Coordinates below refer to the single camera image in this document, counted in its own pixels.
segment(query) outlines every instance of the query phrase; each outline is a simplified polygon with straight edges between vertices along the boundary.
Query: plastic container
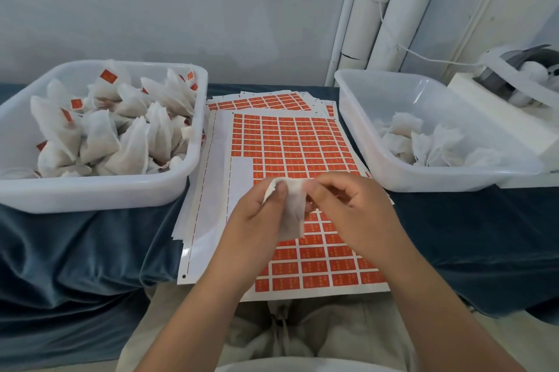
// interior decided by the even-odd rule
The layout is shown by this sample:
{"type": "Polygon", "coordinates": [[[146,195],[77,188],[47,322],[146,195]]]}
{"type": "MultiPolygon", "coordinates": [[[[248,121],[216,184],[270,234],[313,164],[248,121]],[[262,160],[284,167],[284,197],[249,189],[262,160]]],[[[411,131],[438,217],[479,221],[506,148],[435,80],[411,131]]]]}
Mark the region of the plastic container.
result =
{"type": "Polygon", "coordinates": [[[535,153],[496,126],[471,104],[440,82],[406,73],[339,70],[340,112],[374,179],[396,192],[474,191],[517,176],[543,171],[535,153]],[[506,154],[505,165],[493,168],[418,167],[397,159],[381,143],[372,122],[390,121],[397,112],[423,119],[422,132],[437,124],[459,128],[466,137],[455,151],[463,158],[478,147],[506,154]]]}
{"type": "MultiPolygon", "coordinates": [[[[198,164],[208,73],[196,65],[178,63],[121,62],[140,86],[140,78],[163,82],[167,68],[176,72],[194,71],[198,91],[192,127],[194,137],[188,144],[184,162],[177,168],[156,175],[85,176],[81,178],[40,178],[0,180],[0,203],[24,212],[55,213],[83,210],[124,209],[161,206],[176,199],[185,189],[188,174],[198,164]]],[[[84,60],[59,65],[41,76],[0,106],[0,168],[36,168],[36,144],[44,140],[31,115],[32,95],[46,96],[46,86],[58,78],[75,95],[86,96],[102,71],[103,61],[84,60]]]]}

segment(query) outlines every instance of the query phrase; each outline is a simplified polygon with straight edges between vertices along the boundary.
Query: blue fabric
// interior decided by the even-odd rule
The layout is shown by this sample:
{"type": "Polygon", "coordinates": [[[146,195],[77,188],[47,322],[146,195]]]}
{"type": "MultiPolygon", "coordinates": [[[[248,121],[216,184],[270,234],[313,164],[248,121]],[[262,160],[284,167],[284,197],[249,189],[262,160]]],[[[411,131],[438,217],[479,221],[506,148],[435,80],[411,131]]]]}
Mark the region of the blue fabric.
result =
{"type": "MultiPolygon", "coordinates": [[[[0,102],[20,88],[0,86],[0,102]]],[[[210,84],[208,96],[282,89],[338,101],[325,87],[210,84]]],[[[117,358],[146,310],[141,289],[176,279],[182,245],[171,233],[184,196],[100,212],[0,206],[0,369],[117,358]]],[[[559,188],[391,196],[417,248],[481,312],[559,297],[559,188]]]]}

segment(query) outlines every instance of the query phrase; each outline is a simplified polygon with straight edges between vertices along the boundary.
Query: red sticker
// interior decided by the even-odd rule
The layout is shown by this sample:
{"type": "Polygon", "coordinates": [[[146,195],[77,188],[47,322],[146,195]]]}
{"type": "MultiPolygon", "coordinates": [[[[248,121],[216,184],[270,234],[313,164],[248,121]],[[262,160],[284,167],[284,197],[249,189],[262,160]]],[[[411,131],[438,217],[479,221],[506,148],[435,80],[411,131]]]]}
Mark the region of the red sticker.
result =
{"type": "Polygon", "coordinates": [[[114,84],[116,79],[118,79],[118,76],[116,76],[114,73],[108,71],[107,69],[105,69],[103,71],[102,74],[100,74],[100,78],[104,79],[105,81],[107,81],[109,84],[114,84]]]}
{"type": "Polygon", "coordinates": [[[64,115],[64,117],[66,118],[66,120],[70,123],[72,123],[74,120],[72,119],[72,115],[70,114],[69,111],[67,111],[66,109],[60,109],[62,110],[62,114],[64,115]]]}
{"type": "Polygon", "coordinates": [[[74,98],[70,100],[70,103],[72,104],[72,108],[74,110],[79,110],[83,108],[83,101],[81,98],[74,98]]]}

